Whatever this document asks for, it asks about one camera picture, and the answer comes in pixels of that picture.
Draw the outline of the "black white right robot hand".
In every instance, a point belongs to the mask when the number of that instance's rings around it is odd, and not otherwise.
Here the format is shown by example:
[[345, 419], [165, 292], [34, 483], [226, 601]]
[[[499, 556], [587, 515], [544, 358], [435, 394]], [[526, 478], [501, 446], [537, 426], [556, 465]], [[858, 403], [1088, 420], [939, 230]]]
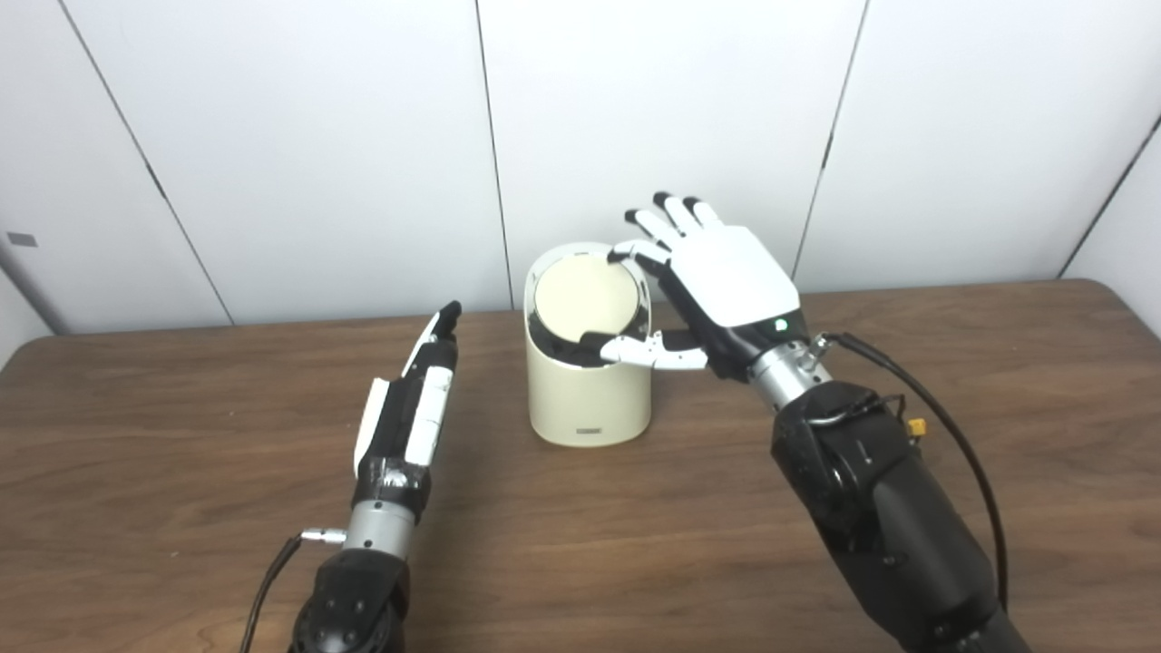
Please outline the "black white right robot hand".
[[603, 361], [654, 369], [702, 369], [747, 382], [760, 356], [810, 335], [795, 284], [750, 228], [729, 227], [698, 198], [659, 191], [663, 211], [627, 210], [642, 239], [621, 241], [606, 260], [652, 277], [684, 329], [644, 337], [585, 332], [578, 346]]

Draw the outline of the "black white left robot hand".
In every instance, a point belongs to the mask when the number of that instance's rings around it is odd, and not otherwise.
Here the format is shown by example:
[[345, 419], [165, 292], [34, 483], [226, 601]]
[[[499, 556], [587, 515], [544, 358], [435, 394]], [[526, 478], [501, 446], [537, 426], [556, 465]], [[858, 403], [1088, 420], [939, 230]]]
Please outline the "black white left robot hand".
[[454, 330], [461, 314], [456, 300], [444, 306], [414, 342], [401, 376], [373, 380], [356, 431], [353, 507], [394, 504], [421, 521], [459, 363]]

